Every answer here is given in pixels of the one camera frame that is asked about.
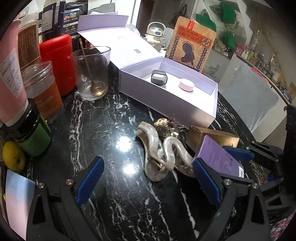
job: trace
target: pink floral cloth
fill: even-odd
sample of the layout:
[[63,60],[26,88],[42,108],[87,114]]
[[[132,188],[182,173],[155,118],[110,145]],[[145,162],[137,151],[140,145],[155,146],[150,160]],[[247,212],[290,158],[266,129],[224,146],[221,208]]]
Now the pink floral cloth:
[[293,218],[294,214],[296,212],[296,208],[294,211],[290,214],[289,217],[284,218],[283,220],[275,223],[270,230],[270,238],[271,241],[276,241],[279,236],[282,234],[282,232],[285,230],[285,228],[288,226],[290,223],[291,219]]

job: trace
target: box lid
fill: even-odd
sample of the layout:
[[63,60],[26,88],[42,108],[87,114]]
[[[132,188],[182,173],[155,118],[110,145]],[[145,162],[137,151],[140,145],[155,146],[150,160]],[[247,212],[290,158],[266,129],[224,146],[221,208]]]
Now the box lid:
[[118,69],[162,57],[154,47],[125,27],[127,19],[124,15],[82,15],[78,33],[94,46],[110,47],[110,61]]

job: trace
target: lemon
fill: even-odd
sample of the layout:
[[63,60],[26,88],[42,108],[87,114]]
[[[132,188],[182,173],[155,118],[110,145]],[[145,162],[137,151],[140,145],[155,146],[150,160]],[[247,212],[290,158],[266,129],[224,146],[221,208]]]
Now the lemon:
[[2,155],[6,166],[10,170],[20,172],[24,169],[26,164],[25,154],[16,142],[6,142],[3,147]]

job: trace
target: black jar lid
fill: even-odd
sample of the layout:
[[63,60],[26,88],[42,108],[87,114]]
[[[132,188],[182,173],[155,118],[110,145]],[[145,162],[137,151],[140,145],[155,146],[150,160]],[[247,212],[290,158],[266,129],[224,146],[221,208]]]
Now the black jar lid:
[[35,101],[31,98],[28,98],[28,101],[28,107],[21,118],[14,125],[7,127],[8,133],[16,141],[30,134],[38,119],[39,110]]

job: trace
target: barcode sticker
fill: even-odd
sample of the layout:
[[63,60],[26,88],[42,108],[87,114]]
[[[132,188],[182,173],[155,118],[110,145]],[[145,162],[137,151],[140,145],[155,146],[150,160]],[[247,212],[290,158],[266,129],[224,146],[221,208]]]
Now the barcode sticker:
[[244,178],[244,169],[239,166],[239,177]]

